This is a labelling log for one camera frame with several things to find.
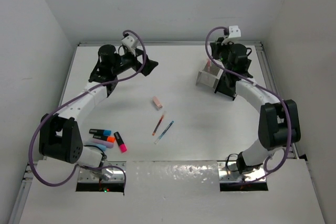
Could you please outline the pink pen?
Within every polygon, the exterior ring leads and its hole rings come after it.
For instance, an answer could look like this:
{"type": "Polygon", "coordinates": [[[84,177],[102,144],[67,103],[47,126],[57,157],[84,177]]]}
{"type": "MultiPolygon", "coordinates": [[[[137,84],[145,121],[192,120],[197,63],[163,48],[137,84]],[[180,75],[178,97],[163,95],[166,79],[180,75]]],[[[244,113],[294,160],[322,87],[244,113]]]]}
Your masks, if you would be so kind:
{"type": "Polygon", "coordinates": [[[207,63],[206,63],[206,70],[207,70],[207,72],[210,72],[211,65],[212,65],[212,62],[211,62],[210,59],[208,59],[207,63]]]}

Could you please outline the pink eraser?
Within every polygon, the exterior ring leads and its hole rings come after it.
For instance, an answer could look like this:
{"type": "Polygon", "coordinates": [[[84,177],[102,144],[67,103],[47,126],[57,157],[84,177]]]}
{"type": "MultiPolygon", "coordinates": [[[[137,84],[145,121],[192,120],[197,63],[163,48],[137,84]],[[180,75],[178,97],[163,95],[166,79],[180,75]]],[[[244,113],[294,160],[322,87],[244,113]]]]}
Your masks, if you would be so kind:
{"type": "Polygon", "coordinates": [[[153,97],[152,102],[153,102],[153,104],[154,104],[154,106],[157,110],[160,110],[160,109],[163,108],[162,103],[159,101],[159,99],[157,97],[153,97]]]}

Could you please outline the red ink pen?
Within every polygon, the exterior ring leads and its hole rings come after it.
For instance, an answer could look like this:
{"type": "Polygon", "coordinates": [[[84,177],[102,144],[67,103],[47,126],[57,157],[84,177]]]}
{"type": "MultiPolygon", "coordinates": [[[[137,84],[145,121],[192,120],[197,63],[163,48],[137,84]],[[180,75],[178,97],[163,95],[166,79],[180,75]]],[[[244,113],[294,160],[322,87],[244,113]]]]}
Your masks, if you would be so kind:
{"type": "Polygon", "coordinates": [[[152,133],[152,136],[154,136],[154,135],[156,134],[156,132],[157,132],[157,130],[158,130],[160,124],[162,123],[162,121],[163,121],[163,119],[164,119],[164,117],[165,117],[165,114],[166,114],[166,111],[164,111],[164,112],[162,113],[162,115],[161,115],[161,117],[160,117],[160,119],[159,119],[157,125],[155,126],[155,129],[154,129],[154,131],[153,131],[153,133],[152,133]]]}

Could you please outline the blue ink pen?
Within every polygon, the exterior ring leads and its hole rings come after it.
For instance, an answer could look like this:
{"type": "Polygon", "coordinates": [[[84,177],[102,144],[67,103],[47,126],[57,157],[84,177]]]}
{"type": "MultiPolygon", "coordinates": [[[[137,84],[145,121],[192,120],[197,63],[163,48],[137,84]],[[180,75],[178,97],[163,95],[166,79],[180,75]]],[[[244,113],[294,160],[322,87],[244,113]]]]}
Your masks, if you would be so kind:
{"type": "Polygon", "coordinates": [[[159,137],[154,141],[154,144],[156,145],[160,139],[167,133],[167,131],[170,129],[170,127],[174,124],[174,121],[171,121],[170,124],[165,128],[165,130],[159,135],[159,137]]]}

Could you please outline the orange capped highlighter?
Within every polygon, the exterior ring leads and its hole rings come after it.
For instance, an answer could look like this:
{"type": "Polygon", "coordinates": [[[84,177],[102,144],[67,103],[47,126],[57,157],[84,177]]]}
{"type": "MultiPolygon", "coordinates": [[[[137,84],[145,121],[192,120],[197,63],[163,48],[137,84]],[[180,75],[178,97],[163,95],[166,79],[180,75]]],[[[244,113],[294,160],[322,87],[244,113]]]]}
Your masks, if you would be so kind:
{"type": "Polygon", "coordinates": [[[114,136],[94,135],[93,138],[96,139],[96,140],[106,141],[106,142],[110,142],[110,143],[115,142],[115,137],[114,136]]]}

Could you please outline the blue capped highlighter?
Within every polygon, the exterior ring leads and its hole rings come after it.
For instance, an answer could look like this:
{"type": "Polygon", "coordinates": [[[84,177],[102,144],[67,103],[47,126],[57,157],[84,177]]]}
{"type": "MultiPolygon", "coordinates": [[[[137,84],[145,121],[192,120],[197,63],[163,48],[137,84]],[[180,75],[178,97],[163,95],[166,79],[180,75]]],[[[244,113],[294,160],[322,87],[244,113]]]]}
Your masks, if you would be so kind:
{"type": "Polygon", "coordinates": [[[112,134],[110,130],[101,130],[101,129],[90,129],[89,133],[93,135],[102,135],[102,136],[110,136],[112,134]]]}

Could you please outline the pink highlighter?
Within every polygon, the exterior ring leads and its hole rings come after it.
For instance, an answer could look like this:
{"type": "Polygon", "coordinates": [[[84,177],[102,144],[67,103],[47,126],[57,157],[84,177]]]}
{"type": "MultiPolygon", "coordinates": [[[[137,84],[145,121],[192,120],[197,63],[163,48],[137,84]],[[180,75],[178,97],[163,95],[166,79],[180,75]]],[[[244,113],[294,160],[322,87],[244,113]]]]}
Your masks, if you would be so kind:
{"type": "Polygon", "coordinates": [[[114,137],[116,139],[116,142],[117,142],[117,144],[119,146],[119,149],[120,149],[121,153],[125,153],[127,151],[127,147],[126,147],[126,145],[125,145],[125,143],[124,143],[124,141],[123,141],[120,133],[119,132],[114,132],[113,135],[114,135],[114,137]]]}

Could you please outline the purple highlighter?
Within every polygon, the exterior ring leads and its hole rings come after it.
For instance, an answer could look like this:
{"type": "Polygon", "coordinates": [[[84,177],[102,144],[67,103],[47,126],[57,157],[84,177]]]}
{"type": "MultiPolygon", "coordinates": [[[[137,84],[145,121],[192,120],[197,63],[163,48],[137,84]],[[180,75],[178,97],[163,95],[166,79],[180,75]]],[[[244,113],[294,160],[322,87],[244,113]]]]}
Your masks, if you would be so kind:
{"type": "Polygon", "coordinates": [[[106,148],[113,148],[113,146],[114,146],[114,143],[108,142],[108,141],[93,139],[92,142],[95,143],[95,144],[104,145],[106,148]]]}

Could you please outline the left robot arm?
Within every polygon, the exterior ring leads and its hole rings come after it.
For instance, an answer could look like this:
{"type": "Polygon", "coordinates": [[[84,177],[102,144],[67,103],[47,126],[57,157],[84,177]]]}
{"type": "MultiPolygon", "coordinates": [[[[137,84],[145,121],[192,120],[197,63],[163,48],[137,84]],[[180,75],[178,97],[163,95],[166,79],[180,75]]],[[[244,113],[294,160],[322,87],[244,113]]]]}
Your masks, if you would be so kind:
{"type": "Polygon", "coordinates": [[[141,49],[126,49],[123,55],[119,55],[115,46],[101,46],[98,61],[81,92],[81,98],[50,118],[43,117],[45,123],[39,133],[39,152],[66,163],[99,167],[103,160],[102,154],[84,146],[80,125],[114,91],[119,74],[133,69],[147,76],[158,66],[158,62],[150,59],[141,64],[138,57],[142,55],[141,49]]]}

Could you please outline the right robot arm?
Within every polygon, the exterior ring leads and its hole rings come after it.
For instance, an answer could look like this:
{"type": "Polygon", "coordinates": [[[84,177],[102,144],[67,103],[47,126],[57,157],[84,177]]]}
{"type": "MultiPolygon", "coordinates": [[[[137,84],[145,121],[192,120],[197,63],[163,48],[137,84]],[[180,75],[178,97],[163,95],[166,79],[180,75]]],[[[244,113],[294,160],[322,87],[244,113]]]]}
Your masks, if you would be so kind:
{"type": "Polygon", "coordinates": [[[221,37],[210,44],[213,59],[225,69],[215,90],[233,99],[241,96],[259,112],[258,139],[237,155],[236,170],[243,174],[258,168],[277,149],[300,140],[298,109],[294,100],[282,100],[255,83],[249,73],[251,48],[223,41],[221,37]]]}

